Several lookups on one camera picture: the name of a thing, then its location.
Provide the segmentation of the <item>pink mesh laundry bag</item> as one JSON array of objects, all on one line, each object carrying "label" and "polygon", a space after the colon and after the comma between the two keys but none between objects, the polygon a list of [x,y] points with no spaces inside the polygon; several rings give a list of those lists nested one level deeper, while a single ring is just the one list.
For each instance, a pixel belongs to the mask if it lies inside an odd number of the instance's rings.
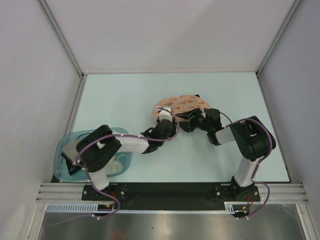
[{"label": "pink mesh laundry bag", "polygon": [[198,95],[181,95],[168,97],[160,100],[153,111],[153,119],[156,121],[158,114],[156,113],[157,107],[172,108],[173,114],[185,113],[195,108],[210,109],[211,106]]}]

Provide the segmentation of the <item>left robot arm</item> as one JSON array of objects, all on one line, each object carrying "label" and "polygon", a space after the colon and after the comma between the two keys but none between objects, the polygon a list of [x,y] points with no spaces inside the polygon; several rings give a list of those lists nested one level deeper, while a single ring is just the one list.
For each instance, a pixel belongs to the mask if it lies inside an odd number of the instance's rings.
[{"label": "left robot arm", "polygon": [[104,124],[76,144],[78,155],[75,162],[84,164],[88,179],[94,185],[93,194],[105,200],[111,193],[105,167],[116,153],[150,154],[176,135],[177,124],[173,119],[158,120],[155,127],[148,128],[140,135],[115,132]]}]

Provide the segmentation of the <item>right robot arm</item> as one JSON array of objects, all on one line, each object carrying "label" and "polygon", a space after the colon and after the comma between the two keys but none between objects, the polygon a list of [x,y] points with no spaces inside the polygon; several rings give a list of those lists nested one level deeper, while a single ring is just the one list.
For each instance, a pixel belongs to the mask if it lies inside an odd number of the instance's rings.
[{"label": "right robot arm", "polygon": [[221,116],[226,116],[215,108],[195,108],[177,113],[176,116],[186,120],[180,122],[180,128],[190,133],[200,129],[207,133],[209,142],[220,146],[236,142],[241,153],[237,172],[232,176],[230,185],[219,187],[215,191],[217,199],[235,199],[242,201],[254,190],[255,176],[262,161],[276,148],[276,140],[260,119],[253,115],[222,126]]}]

